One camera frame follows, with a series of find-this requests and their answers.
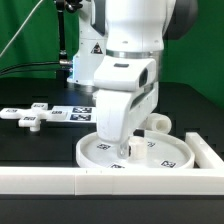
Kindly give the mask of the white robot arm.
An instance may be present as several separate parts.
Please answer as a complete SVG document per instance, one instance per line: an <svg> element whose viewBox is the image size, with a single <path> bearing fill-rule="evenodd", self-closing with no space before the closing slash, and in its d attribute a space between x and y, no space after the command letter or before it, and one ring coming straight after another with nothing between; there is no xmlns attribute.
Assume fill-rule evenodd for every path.
<svg viewBox="0 0 224 224"><path fill-rule="evenodd" d="M97 134L119 157L157 106L164 42L183 37L197 13L198 0L83 0L68 81L97 91Z"/></svg>

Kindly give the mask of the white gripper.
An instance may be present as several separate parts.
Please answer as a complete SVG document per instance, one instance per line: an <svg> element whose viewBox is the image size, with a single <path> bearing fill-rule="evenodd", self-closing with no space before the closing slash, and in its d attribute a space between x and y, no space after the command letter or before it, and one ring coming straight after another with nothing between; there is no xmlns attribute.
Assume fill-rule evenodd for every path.
<svg viewBox="0 0 224 224"><path fill-rule="evenodd" d="M120 144L118 157L128 158L126 140L158 102L156 61L105 56L94 74L94 84L99 89L96 96L98 136L103 142Z"/></svg>

